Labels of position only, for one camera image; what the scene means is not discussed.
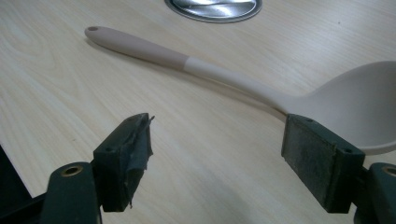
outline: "wood grain surface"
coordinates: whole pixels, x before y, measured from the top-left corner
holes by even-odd
[[[149,112],[154,156],[134,208],[104,223],[353,223],[327,214],[280,156],[283,121],[244,93],[89,41],[101,25],[293,95],[396,60],[394,0],[264,0],[248,21],[181,17],[164,1],[0,0],[0,144],[30,192]],[[396,152],[365,165],[396,163]]]

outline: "wooden table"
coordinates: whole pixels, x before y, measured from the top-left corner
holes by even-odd
[[[0,0],[0,144],[36,196],[124,119],[149,112],[154,156],[134,208],[104,223],[352,223],[327,214],[280,156],[284,123],[218,83],[102,49],[102,25],[244,73],[292,95],[396,60],[394,0],[264,0],[213,24],[163,1]],[[396,152],[371,156],[396,163]]]

